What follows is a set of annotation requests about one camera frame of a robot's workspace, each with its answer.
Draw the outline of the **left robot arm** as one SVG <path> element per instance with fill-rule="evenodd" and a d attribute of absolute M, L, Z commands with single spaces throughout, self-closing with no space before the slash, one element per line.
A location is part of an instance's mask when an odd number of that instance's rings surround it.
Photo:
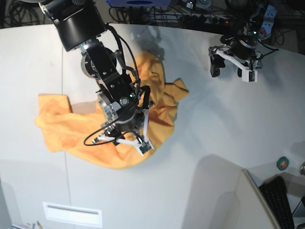
<path fill-rule="evenodd" d="M 262 59 L 277 51 L 270 48 L 270 52 L 263 54 L 257 46 L 271 37 L 274 19 L 277 14 L 275 6 L 268 0 L 255 0 L 247 4 L 248 9 L 240 20 L 241 28 L 231 34 L 224 34 L 220 38 L 220 46 L 209 47 L 210 73 L 218 77 L 225 67 L 224 61 L 229 61 L 238 67 L 238 77 L 244 82 L 257 82 L 258 69 L 263 67 Z"/>

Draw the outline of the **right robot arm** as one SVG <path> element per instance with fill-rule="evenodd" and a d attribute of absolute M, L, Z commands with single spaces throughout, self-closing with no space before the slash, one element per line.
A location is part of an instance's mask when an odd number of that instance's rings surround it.
<path fill-rule="evenodd" d="M 39 3 L 55 25 L 66 51 L 79 48 L 83 72 L 100 87 L 99 104 L 106 116 L 101 129 L 120 138 L 129 132 L 138 136 L 144 125 L 139 108 L 141 80 L 136 67 L 126 65 L 121 38 L 105 24 L 92 0 L 45 0 Z"/>

